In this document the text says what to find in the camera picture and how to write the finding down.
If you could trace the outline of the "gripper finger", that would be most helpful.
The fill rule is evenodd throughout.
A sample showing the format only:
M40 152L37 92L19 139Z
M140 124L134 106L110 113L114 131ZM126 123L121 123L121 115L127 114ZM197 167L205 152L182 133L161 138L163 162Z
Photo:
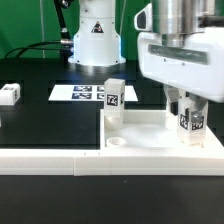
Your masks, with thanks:
M190 120L192 123L199 123L202 119L202 111L205 108L208 100L194 94L189 94L189 99Z
M186 91L169 85L164 86L164 93L167 99L167 110L173 115L178 114L178 100L186 96Z

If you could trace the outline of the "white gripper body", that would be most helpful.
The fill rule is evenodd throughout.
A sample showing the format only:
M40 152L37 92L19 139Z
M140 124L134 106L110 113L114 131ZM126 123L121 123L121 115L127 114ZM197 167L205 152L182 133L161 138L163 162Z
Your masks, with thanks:
M224 102L224 17L213 3L149 3L134 26L144 77Z

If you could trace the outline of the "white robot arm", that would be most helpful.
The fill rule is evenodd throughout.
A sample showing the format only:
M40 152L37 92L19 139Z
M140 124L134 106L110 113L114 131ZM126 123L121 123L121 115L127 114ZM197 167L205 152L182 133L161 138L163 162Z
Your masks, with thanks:
M115 0L79 0L80 26L69 62L89 72L120 66ZM190 93L195 109L224 102L224 17L215 0L151 0L134 17L142 75Z

